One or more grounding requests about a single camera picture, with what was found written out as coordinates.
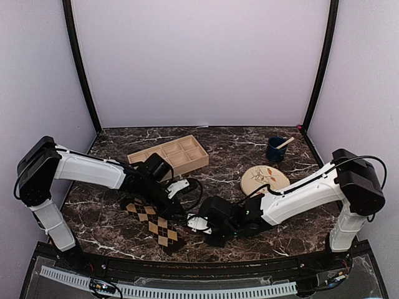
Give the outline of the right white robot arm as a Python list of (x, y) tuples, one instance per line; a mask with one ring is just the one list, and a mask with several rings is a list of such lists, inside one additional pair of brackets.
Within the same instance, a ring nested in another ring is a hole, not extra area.
[(256, 189), (233, 204), (219, 196), (207, 198), (199, 211), (187, 218), (195, 232), (223, 239), (230, 235), (251, 237), (315, 207), (340, 201), (342, 210), (329, 233), (329, 248), (318, 257), (324, 270), (332, 270), (342, 260), (342, 252), (351, 248), (354, 237), (368, 217), (374, 217), (385, 205), (383, 188), (370, 160), (346, 149), (332, 153), (333, 159), (317, 172), (280, 190), (267, 193)]

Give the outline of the brown argyle sock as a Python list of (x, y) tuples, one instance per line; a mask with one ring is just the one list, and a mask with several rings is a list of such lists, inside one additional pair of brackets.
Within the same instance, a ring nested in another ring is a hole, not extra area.
[(171, 222), (160, 217), (156, 208), (139, 198), (127, 197), (120, 201), (121, 210), (140, 221), (147, 227), (162, 251), (167, 255), (179, 251), (186, 245), (186, 240), (173, 227)]

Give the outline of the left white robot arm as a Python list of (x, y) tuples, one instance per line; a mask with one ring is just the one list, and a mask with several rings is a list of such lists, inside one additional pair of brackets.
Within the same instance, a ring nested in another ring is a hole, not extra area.
[(88, 258), (78, 250), (78, 240), (52, 201), (53, 181), (65, 179), (96, 184), (144, 199), (156, 209), (146, 220), (148, 229), (170, 255), (186, 244), (169, 222), (185, 213), (176, 194), (189, 185), (186, 180), (163, 185), (161, 180), (171, 173), (171, 165), (156, 153), (144, 162), (126, 164), (71, 151), (57, 145), (50, 136), (44, 136), (17, 165), (13, 193), (31, 210), (56, 249), (64, 253), (64, 262), (75, 272), (81, 272), (88, 266)]

